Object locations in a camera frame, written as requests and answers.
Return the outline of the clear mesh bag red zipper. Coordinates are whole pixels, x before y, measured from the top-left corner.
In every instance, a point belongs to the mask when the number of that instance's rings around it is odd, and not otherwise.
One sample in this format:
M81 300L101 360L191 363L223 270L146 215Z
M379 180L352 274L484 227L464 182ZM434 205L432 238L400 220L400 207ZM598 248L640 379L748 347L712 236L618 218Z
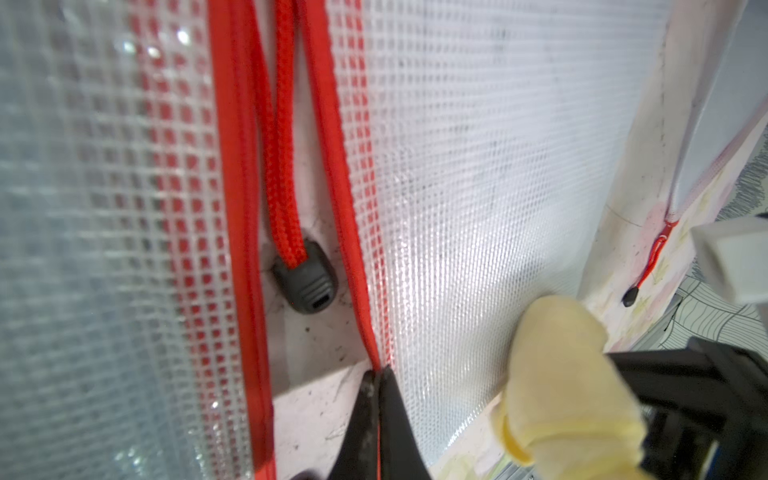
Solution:
M701 53L691 111L674 157L664 226L642 273L622 297L626 308L634 305L689 204L767 113L767 3L727 1L725 7Z

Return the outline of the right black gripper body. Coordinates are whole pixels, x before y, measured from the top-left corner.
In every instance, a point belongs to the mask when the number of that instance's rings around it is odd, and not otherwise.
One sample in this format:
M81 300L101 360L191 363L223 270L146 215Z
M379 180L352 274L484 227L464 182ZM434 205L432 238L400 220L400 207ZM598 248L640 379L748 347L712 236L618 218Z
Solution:
M656 479L767 476L767 363L756 352L692 338L679 350L613 353L651 410L643 470Z

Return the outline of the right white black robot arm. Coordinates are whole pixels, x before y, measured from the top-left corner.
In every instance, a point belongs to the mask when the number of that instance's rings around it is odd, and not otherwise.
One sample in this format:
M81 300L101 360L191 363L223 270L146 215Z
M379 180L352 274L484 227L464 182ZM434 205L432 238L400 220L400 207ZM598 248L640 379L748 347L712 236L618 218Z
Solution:
M698 262L716 293L767 317L767 217L697 226ZM610 354L644 406L640 472L648 479L764 479L767 362L743 347L701 338L677 350Z

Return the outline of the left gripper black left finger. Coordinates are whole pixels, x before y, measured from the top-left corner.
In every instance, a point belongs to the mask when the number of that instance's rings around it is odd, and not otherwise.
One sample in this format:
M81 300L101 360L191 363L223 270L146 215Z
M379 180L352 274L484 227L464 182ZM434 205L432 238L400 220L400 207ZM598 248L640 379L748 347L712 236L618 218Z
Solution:
M361 380L336 461L328 480L376 480L379 454L379 381L374 370Z

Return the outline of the yellow microfiber cloth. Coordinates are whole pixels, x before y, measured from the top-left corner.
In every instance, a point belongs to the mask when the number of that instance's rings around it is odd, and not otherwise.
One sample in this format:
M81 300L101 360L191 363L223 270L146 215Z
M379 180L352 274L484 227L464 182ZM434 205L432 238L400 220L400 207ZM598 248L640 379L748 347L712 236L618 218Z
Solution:
M518 322L491 424L505 452L542 479L649 476L641 407L606 341L602 323L570 297L541 297Z

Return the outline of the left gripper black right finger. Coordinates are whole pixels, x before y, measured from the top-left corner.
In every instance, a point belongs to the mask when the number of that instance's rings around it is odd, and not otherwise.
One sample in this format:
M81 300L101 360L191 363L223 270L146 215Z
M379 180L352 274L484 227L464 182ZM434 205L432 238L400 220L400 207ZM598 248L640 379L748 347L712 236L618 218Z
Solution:
M383 480L430 480L394 371L379 375L379 470Z

